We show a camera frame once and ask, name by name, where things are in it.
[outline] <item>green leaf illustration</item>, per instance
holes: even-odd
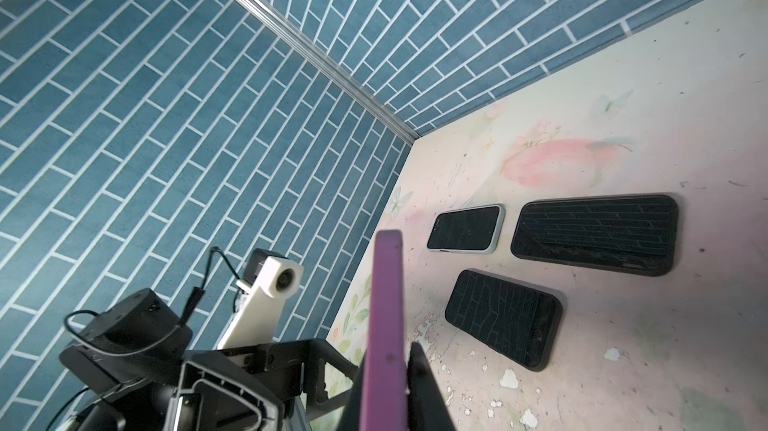
[[[368,310],[367,310],[367,309],[361,309],[361,310],[360,310],[360,311],[359,311],[359,312],[358,312],[358,313],[355,315],[355,320],[356,320],[358,323],[361,323],[361,322],[365,321],[366,319],[368,319],[368,314],[369,314],[369,312],[368,312]]]
[[[368,276],[368,279],[366,280],[366,289],[362,293],[362,299],[366,299],[368,295],[371,293],[371,279],[373,278],[373,275]]]

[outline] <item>black bracket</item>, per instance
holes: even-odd
[[[309,421],[343,407],[350,400],[351,390],[333,398],[326,391],[326,364],[339,369],[352,381],[358,367],[352,364],[326,340],[302,340],[287,343],[222,349],[228,357],[244,358],[245,370],[254,375],[275,396],[286,403],[286,417],[293,409],[289,402],[306,393],[306,417]]]

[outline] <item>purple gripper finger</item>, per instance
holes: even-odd
[[[373,244],[361,431],[406,429],[402,286],[402,234],[400,231],[379,231]]]

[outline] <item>phone screen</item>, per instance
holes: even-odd
[[[492,242],[501,209],[476,207],[443,213],[435,219],[428,249],[485,251]]]
[[[677,214],[677,203],[663,194],[534,201],[520,211],[512,253],[659,276],[672,267]]]

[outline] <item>metal frame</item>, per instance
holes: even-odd
[[[266,0],[236,1],[247,9],[248,12],[256,16],[269,30],[277,34],[279,38],[283,39],[290,47],[301,54],[304,59],[319,69],[328,79],[360,103],[363,108],[376,116],[387,128],[392,130],[408,145],[413,145],[414,141],[419,138],[416,131],[410,129],[405,122],[395,116],[379,99],[363,88],[348,72],[334,62],[328,54],[318,48],[315,43]]]

